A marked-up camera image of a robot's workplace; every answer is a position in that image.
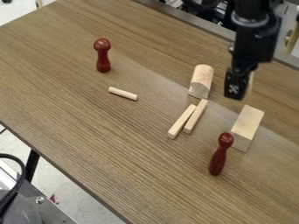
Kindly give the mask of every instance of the wooden stick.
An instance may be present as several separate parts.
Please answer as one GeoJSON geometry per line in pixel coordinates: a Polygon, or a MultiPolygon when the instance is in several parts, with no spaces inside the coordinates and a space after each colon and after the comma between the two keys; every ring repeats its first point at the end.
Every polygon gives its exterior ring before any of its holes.
{"type": "Polygon", "coordinates": [[[206,105],[208,101],[203,99],[200,101],[198,106],[196,107],[194,113],[190,117],[188,123],[184,126],[184,133],[191,134],[192,131],[194,130],[196,124],[198,123],[200,117],[203,115],[206,105]]]}
{"type": "Polygon", "coordinates": [[[259,128],[264,112],[245,105],[236,123],[231,129],[234,137],[233,147],[239,151],[246,152],[254,139],[256,130],[259,128]]]}
{"type": "Polygon", "coordinates": [[[189,117],[192,115],[196,106],[191,104],[188,109],[177,119],[177,121],[172,125],[170,130],[168,131],[168,137],[171,139],[175,139],[180,130],[184,127],[189,117]]]}
{"type": "Polygon", "coordinates": [[[213,75],[214,69],[211,66],[196,66],[188,94],[199,99],[207,99],[211,89],[213,75]]]}
{"type": "Polygon", "coordinates": [[[116,88],[116,87],[110,87],[108,89],[108,92],[110,94],[119,95],[119,96],[122,96],[124,98],[130,99],[132,101],[137,101],[138,100],[138,95],[131,94],[131,93],[127,92],[127,91],[121,90],[121,89],[116,88]]]}

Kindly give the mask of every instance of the red knob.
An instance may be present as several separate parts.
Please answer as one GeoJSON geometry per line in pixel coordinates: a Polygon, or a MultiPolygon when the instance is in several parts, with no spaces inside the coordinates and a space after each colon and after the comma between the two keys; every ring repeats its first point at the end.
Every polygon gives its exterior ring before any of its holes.
{"type": "Polygon", "coordinates": [[[230,133],[223,133],[219,137],[219,147],[212,156],[209,172],[213,176],[220,175],[226,164],[226,151],[233,145],[233,136],[230,133]]]}
{"type": "Polygon", "coordinates": [[[111,69],[110,61],[108,58],[108,51],[111,45],[105,38],[99,38],[94,42],[94,50],[98,51],[97,69],[100,73],[107,73],[111,69]]]}

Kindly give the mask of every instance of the wooden plank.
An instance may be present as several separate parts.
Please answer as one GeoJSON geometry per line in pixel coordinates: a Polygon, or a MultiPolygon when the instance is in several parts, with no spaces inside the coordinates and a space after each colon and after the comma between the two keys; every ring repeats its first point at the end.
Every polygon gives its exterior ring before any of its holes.
{"type": "Polygon", "coordinates": [[[243,152],[248,150],[264,114],[263,111],[257,108],[248,105],[244,106],[231,129],[234,137],[233,147],[235,149],[243,152]]]}
{"type": "Polygon", "coordinates": [[[196,124],[198,123],[200,117],[203,115],[206,109],[208,101],[203,99],[200,101],[198,106],[196,107],[194,113],[191,115],[189,121],[187,124],[184,126],[184,133],[191,134],[192,131],[194,130],[196,124]]]}
{"type": "Polygon", "coordinates": [[[177,119],[177,121],[172,125],[172,127],[168,131],[168,137],[171,139],[175,139],[177,134],[181,131],[184,125],[187,123],[189,117],[191,117],[192,113],[197,107],[193,104],[189,105],[186,111],[177,119]]]}

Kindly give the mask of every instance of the table surface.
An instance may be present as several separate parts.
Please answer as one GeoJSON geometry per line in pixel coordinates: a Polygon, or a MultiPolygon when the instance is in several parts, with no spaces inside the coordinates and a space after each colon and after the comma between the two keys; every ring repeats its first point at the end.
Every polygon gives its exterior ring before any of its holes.
{"type": "Polygon", "coordinates": [[[128,223],[296,223],[299,72],[272,63],[250,99],[223,97],[227,42],[138,3],[62,0],[0,29],[0,119],[128,223]],[[98,73],[93,42],[113,45],[98,73]],[[215,68],[189,136],[167,130],[190,103],[197,64],[215,68]],[[129,101],[113,86],[139,94],[129,101]],[[249,151],[207,167],[219,134],[248,103],[266,115],[249,151]]]}

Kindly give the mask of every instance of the black cable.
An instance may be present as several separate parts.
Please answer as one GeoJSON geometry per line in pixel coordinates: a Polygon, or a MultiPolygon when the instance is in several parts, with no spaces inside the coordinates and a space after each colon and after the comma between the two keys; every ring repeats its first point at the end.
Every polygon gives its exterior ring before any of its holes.
{"type": "Polygon", "coordinates": [[[14,187],[11,188],[9,192],[7,192],[4,197],[0,199],[0,224],[3,223],[3,216],[6,212],[6,209],[9,207],[10,203],[15,199],[17,196],[18,190],[21,188],[22,184],[25,180],[25,166],[24,163],[18,158],[14,157],[10,154],[3,154],[0,153],[0,158],[8,158],[10,160],[15,161],[18,163],[21,167],[21,174],[17,180],[17,183],[14,185],[14,187]]]}

